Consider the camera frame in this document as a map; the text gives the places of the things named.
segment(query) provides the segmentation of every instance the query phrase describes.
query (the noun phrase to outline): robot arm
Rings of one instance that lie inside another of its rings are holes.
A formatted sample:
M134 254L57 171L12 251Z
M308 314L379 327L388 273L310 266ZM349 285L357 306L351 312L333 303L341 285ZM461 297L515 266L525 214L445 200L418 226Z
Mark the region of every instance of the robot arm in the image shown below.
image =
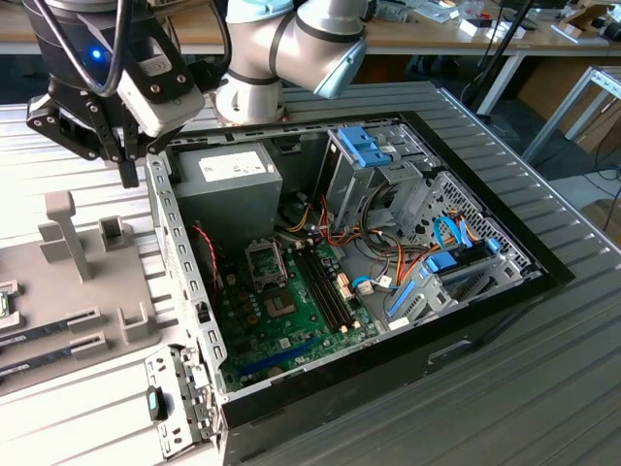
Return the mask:
M217 110L236 124L277 121L280 78L326 98L351 83L366 52L360 19L366 0L230 0L226 18L233 57Z
M219 66L184 63L147 0L24 0L50 75L26 123L87 160L115 164L123 186L138 186L136 160L163 150L203 109L204 93L217 89L217 110L237 124L278 121L279 78L337 96L364 57L366 5L310 0L296 14L292 0L230 0L223 80Z

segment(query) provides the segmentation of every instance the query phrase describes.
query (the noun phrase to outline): metal chassis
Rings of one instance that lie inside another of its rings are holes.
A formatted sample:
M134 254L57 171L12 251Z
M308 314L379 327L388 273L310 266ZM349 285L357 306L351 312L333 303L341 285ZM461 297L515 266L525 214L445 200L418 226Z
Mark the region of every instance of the metal chassis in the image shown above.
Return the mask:
M220 450L223 464L248 460L401 385L413 383L438 371L455 357L488 343L523 316L544 295L573 279L569 269L416 113L371 115L369 119L391 117L400 117L408 123L410 129L426 142L428 149L443 160L448 170L469 187L505 231L511 233L512 239L530 254L543 273L516 288L472 303L467 313L454 313L415 328L405 327L400 334L330 361L322 365L320 370L309 369L243 398L229 400L227 396L221 397L217 408L228 430L217 433L216 446ZM352 119L360 121L365 118L340 117L337 121L348 122ZM287 126L280 128L282 134L287 133ZM316 123L309 132L318 130L321 128ZM233 133L226 134L226 129L219 129L217 133L223 133L231 143L236 142ZM266 134L257 139L270 136ZM205 145L192 143L190 146ZM188 150L188 146L172 146L172 153L177 150ZM177 205L174 196L170 195L170 182L168 177L163 176L163 172L160 172L162 175L151 173L151 165L152 159L149 160L147 179L151 207L157 206L153 212L155 224L160 229L168 230L167 236L173 240L174 246L182 246L183 242L187 243L182 220L179 215L170 215L174 213L171 209ZM170 204L166 204L164 199L169 199ZM164 215L159 215L156 211L162 208ZM176 230L180 232L178 237L174 233ZM186 250L191 255L189 243ZM223 345L218 343L219 332L211 309L208 309L209 318L199 317L201 312L205 315L204 305L209 307L209 301L206 295L201 294L202 282L198 268L193 263L193 257L188 257L191 272L187 272L187 267L181 267L180 263L171 267L167 252L165 261L171 276L180 273L180 277L184 277L179 281L180 296L177 297L184 301L179 303L180 320L184 320L182 324L188 330L191 341L196 341L198 337L201 351L210 356L206 357L206 362L212 372L210 360L221 359L226 353ZM210 332L215 332L215 344L207 344L211 338ZM201 333L205 337L203 341L199 337Z

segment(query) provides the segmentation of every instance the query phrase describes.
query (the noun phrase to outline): metal bracket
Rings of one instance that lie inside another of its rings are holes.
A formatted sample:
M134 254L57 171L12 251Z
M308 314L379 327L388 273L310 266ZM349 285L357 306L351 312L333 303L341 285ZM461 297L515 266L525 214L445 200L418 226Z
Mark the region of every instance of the metal bracket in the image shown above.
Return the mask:
M170 459L221 432L207 369L194 348L166 347L145 360L149 387L162 393L164 420L157 425L162 456Z

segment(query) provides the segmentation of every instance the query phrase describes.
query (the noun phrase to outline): black cable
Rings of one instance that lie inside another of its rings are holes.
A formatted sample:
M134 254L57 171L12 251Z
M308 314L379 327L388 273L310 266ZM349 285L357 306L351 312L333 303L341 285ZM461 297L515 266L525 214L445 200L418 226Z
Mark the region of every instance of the black cable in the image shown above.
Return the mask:
M478 62L477 68L479 70L483 68L487 62L487 54L489 53L489 50L491 49L492 44L494 43L494 38L496 37L496 31L498 31L498 25L501 23L501 20L503 19L503 9L505 7L502 4L500 5L500 7L501 8L498 11L498 19L496 19L496 26L494 26L494 32L492 33L492 38L489 40L489 43L487 44L487 49L485 49L485 53L483 54L483 56Z
M222 12L215 5L214 2L210 4L213 14L215 15L215 20L217 21L217 27L220 29L220 35L222 36L222 42L224 43L224 56L222 57L222 61L220 63L221 72L224 74L226 70L229 68L231 64L231 34L229 33L229 28L226 24L226 20L224 19Z
M592 184L594 187L596 187L597 189L599 189L601 192L606 193L608 196L610 197L614 197L614 194L612 194L610 191L603 189L601 186L599 186L597 183L593 182L589 177L587 177L586 175L582 175L584 177L584 179L589 182L590 184Z
M63 48L67 56L69 57L69 61L74 65L76 71L88 87L91 92L97 94L100 97L110 97L114 95L116 89L118 88L118 83L120 82L121 75L123 73L123 64L125 61L125 53L128 49L128 41L129 41L129 26L132 23L132 14L134 12L134 0L118 0L117 11L116 11L116 27L114 31L114 46L113 46L113 55L110 64L110 70L108 71L108 76L106 77L106 81L103 85L97 83L96 80L90 76L88 71L84 68L84 65L76 50L72 46L71 42L65 35L65 32L58 24L56 17L49 9L46 0L33 0L41 15L46 20L46 23L53 32L56 40Z
M621 195L621 187L619 187L617 194L614 196L614 199L612 199L612 204L610 205L610 210L608 211L608 217L606 218L604 224L604 233L608 228L608 224L610 223L610 219L612 218L612 214L614 213L614 205L616 204L617 199L619 199L619 195Z
M496 52L494 53L492 60L485 67L485 71L483 72L483 77L480 79L480 81L478 81L477 83L473 85L473 89L471 90L469 95L466 96L466 99L464 102L464 105L466 107L470 108L473 105L474 100L476 100L476 96L479 93L479 91L485 85L487 85L487 82L491 78L494 78L493 76L494 72L497 68L497 65L500 63L500 60L503 58L503 53L505 53L505 50L507 49L508 44L511 42L511 39L513 39L513 35L515 34L515 31L517 30L520 23L522 22L522 19L526 17L526 14L529 12L534 2L535 0L525 0L519 12L517 12L517 14L515 15L514 22L511 24L511 27L508 29L507 33L505 34L505 37L503 37L503 40L498 45L498 48L496 49Z

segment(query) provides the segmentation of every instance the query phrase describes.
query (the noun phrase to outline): aluminum extrusion table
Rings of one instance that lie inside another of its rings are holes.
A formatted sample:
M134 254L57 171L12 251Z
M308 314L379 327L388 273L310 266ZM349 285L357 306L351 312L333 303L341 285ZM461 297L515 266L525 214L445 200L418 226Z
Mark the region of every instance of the aluminum extrusion table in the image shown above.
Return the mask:
M576 279L491 345L289 442L252 465L616 464L621 453L621 255L447 92L429 83L350 87L341 99L286 93L293 116L417 111L572 269ZM32 133L0 108L0 194L21 215L0 247L36 239L44 192L69 188L78 226L122 215L138 234L163 344L180 335L146 188ZM205 109L190 128L214 127ZM144 171L140 170L141 179ZM159 346L0 398L3 464L162 463L144 391ZM175 464L210 466L204 446Z
M530 162L533 160L539 149L550 139L554 130L559 127L565 115L592 85L597 85L602 90L568 132L565 133L565 137L569 140L572 140L582 133L587 123L593 119L596 112L600 110L607 99L610 97L621 99L621 66L604 66L601 68L594 66L589 67L570 93L567 94L567 97L561 102L559 108L556 109L554 114L552 114L550 119L543 126L533 142L524 150L522 157L525 161Z

